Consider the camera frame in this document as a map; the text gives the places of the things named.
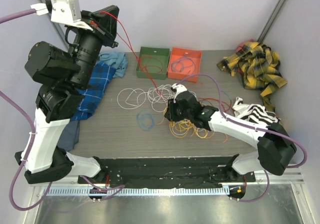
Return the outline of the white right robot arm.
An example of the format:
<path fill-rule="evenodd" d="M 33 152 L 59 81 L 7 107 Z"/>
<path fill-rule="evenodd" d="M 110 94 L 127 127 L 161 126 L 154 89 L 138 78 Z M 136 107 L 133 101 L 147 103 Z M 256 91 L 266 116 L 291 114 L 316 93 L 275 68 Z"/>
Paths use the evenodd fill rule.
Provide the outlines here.
<path fill-rule="evenodd" d="M 281 176 L 297 151 L 280 124 L 263 127 L 232 117 L 218 108 L 201 105 L 189 91 L 169 99 L 164 116 L 173 122 L 187 119 L 197 128 L 224 133 L 254 147 L 254 152 L 236 155 L 226 168 L 226 177 L 233 182 L 260 170 Z"/>

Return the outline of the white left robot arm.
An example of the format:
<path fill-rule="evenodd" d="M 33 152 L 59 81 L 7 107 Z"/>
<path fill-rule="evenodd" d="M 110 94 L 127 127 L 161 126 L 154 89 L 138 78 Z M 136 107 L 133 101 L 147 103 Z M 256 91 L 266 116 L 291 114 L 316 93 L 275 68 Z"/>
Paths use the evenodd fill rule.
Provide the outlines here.
<path fill-rule="evenodd" d="M 16 161 L 25 164 L 29 184 L 55 182 L 66 176 L 88 178 L 97 184 L 106 179 L 108 170 L 101 159 L 73 155 L 59 148 L 58 141 L 84 99 L 80 91 L 90 86 L 101 48 L 118 45 L 118 14 L 115 5 L 95 12 L 83 10 L 80 19 L 88 29 L 67 25 L 67 30 L 76 34 L 68 51 L 45 41 L 30 50 L 25 70 L 41 86 L 35 102 L 35 129 L 25 150 L 15 154 Z"/>

